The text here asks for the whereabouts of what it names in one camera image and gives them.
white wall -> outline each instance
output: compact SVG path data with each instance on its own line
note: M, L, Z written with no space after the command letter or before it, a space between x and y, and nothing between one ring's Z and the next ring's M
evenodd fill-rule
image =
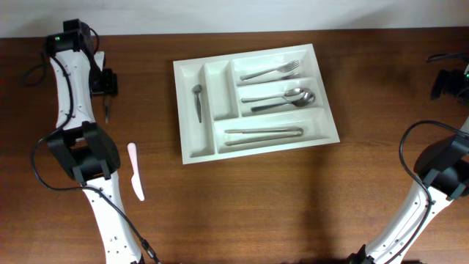
M469 0L1 0L0 37L469 26Z

spoon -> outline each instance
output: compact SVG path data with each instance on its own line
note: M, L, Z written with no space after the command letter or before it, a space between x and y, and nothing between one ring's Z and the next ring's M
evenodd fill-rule
M313 103L316 100L316 95L314 95L314 93L310 89L303 88L303 91L304 91L304 94L300 99L297 99L288 103L276 103L276 104L268 105L268 106L257 106L257 107L251 108L251 111L262 111L262 110L271 109L277 106L283 106L286 104L292 104L296 107L303 107L303 106L307 106L310 103Z
M274 98L283 98L289 102L298 100L298 95L302 95L305 91L303 88L294 88L294 89L289 89L287 90L284 95L278 96L269 96L265 98L241 98L242 103L253 103L253 102L258 102L260 100L267 100L267 99L274 99Z
M202 86L197 84L192 88L192 92L196 95L196 110L197 117L199 118L199 123L202 123L202 108L200 106L200 97L199 94L202 92Z

cutlery tray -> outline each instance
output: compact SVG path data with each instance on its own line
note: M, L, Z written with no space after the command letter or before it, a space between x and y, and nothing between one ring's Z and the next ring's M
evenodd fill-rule
M288 73L274 71L246 81L240 79L245 74L277 68L295 60L300 66ZM293 73L296 73L295 78L285 79ZM339 142L312 44L176 61L174 77L184 164ZM197 84L202 86L199 95L202 123L197 117L196 96L192 92ZM314 101L303 107L290 103L256 112L251 108L287 101L274 98L241 102L242 98L281 96L298 87L310 89L315 95ZM226 131L263 128L301 128L303 133L229 145L229 142L266 137L269 133Z

silverware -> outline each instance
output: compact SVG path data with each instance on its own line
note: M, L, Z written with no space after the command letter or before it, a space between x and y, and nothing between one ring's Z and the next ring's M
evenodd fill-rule
M197 84L192 88L192 92L196 96L196 110L197 110L197 117L199 118L199 123L202 123L202 107L200 105L200 93L202 92L202 86Z
M274 98L283 98L286 101L292 102L295 100L299 99L299 95L302 95L304 93L303 88L294 88L294 89L289 89L287 90L284 95L275 95L275 96L267 96L264 98L241 98L242 103L253 103L253 102L258 102L260 100L268 100L268 99L274 99Z
M270 70L263 70L261 72L258 72L258 73L252 73L252 74L246 74L246 75L243 75L240 77L241 81L247 81L251 78L254 78L254 77L257 77L257 76L261 76L261 75L264 75L266 73L270 73L270 72L273 72L273 71L279 71L281 73L288 73L289 71L292 71L294 70L295 68L297 68L298 66L300 66L300 62L298 60L294 60L294 61L291 61L291 62L288 62L287 64L285 65L282 65L280 67L277 67L277 68L273 68L273 69L270 69Z
M297 137L303 135L303 129L299 127L293 128L260 128L260 129L231 129L225 130L225 133L234 134L250 134L250 133L287 133L286 135L278 136L260 136L252 139L241 139L237 141L225 142L226 146L235 146L239 144L254 143L254 142L263 142L273 139L285 139L290 137Z
M265 84L265 83L272 82L272 81L283 81L283 80L290 80L290 79L293 79L293 78L300 78L300 77L301 77L300 73L290 73L289 75L283 76L281 78L277 78L277 79L270 80L270 81L261 81L261 82L255 83L255 84Z
M303 96L298 100L294 100L292 102L286 102L286 103L276 103L276 104L272 104L268 106L257 106L257 107L251 108L251 111L267 110L273 107L283 106L283 105L290 104L290 103L296 107L303 107L303 106L307 106L310 103L313 103L316 100L316 95L310 89L303 88L303 91L304 91Z
M287 76L284 76L282 78L280 78L279 80L290 80L290 79L293 79L293 78L300 78L300 73L290 73L289 75Z

wooden table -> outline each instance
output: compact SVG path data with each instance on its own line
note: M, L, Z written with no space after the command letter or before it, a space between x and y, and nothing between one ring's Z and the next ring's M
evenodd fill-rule
M182 165L172 61L306 43L314 44L341 143ZM42 44L0 40L0 262L104 263L84 194L46 190L29 164L57 116L51 71L39 87L20 82L40 62ZM119 76L108 125L103 99L92 102L120 151L126 212L164 263L345 258L381 232L407 195L412 180L397 152L407 127L426 119L460 127L467 118L454 98L429 99L440 69L465 65L425 59L468 46L468 28L101 37ZM405 146L409 165L447 135L417 129ZM128 142L139 146L145 202L130 186ZM37 165L52 186L75 185L46 147ZM460 199L445 209L406 259L467 263L468 206Z

